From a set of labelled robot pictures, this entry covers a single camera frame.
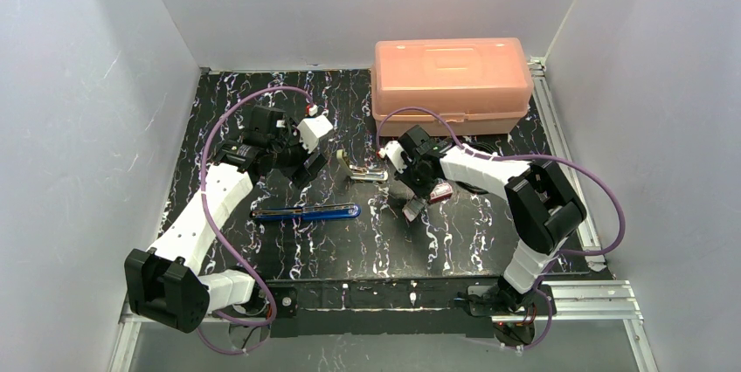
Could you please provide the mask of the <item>beige stapler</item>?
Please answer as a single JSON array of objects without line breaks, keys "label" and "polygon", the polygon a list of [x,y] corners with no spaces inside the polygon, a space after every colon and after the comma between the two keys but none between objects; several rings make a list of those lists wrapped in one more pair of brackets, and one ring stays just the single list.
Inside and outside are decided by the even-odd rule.
[{"label": "beige stapler", "polygon": [[336,151],[336,160],[339,163],[340,170],[350,180],[359,182],[383,183],[389,178],[388,172],[384,169],[374,169],[360,167],[352,164],[348,153],[340,148]]}]

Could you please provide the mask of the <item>blue stapler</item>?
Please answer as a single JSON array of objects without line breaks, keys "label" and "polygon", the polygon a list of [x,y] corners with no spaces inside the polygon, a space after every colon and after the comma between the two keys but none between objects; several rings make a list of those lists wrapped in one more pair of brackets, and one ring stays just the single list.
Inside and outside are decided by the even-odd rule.
[{"label": "blue stapler", "polygon": [[253,210],[251,219],[256,222],[280,222],[287,220],[328,221],[335,219],[352,219],[360,215],[361,208],[355,203],[295,206],[279,209]]}]

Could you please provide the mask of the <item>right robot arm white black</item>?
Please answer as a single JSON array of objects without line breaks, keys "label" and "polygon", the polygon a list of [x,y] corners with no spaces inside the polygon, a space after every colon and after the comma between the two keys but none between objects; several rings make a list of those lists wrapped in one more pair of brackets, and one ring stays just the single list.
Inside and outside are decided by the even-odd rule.
[{"label": "right robot arm white black", "polygon": [[568,237],[585,221],[586,209],[563,170],[549,156],[507,159],[456,140],[437,140],[421,126],[388,141],[378,155],[417,198],[431,199],[441,182],[465,183],[509,206],[518,236],[513,256],[495,286],[472,303],[514,312],[532,299]]}]

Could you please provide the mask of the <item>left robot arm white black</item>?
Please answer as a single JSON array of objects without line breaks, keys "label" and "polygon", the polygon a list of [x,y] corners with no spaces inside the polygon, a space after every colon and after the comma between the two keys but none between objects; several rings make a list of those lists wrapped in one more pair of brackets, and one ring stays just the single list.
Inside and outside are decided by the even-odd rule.
[{"label": "left robot arm white black", "polygon": [[132,312],[184,333],[216,310],[251,299],[256,278],[243,266],[202,275],[216,232],[274,170],[297,189],[316,179],[327,162],[319,149],[333,125],[318,106],[296,121],[274,107],[247,109],[245,128],[205,157],[205,188],[146,250],[132,250],[124,262]]}]

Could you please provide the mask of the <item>orange plastic toolbox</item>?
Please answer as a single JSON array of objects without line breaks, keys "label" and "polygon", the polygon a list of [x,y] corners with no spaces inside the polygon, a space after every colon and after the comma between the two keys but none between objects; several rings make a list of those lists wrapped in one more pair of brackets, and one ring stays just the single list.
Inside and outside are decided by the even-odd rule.
[{"label": "orange plastic toolbox", "polygon": [[385,137],[507,134],[529,110],[534,82],[517,38],[379,41],[371,113]]}]

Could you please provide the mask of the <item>red staples box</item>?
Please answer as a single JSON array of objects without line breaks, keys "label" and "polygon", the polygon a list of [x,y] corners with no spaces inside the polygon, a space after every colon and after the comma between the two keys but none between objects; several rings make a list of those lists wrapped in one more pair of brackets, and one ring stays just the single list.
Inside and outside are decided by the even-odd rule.
[{"label": "red staples box", "polygon": [[429,195],[428,202],[430,204],[443,202],[447,199],[449,199],[454,193],[453,186],[448,182],[441,182],[438,183],[433,187],[433,190],[431,191]]}]

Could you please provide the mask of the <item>cardboard staples tray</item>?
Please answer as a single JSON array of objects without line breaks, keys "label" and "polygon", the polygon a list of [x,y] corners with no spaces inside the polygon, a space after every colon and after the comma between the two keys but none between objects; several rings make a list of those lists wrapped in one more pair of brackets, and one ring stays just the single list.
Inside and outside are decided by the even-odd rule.
[{"label": "cardboard staples tray", "polygon": [[427,201],[425,199],[414,197],[405,204],[405,206],[402,208],[402,213],[408,222],[413,222],[426,207],[426,205]]}]

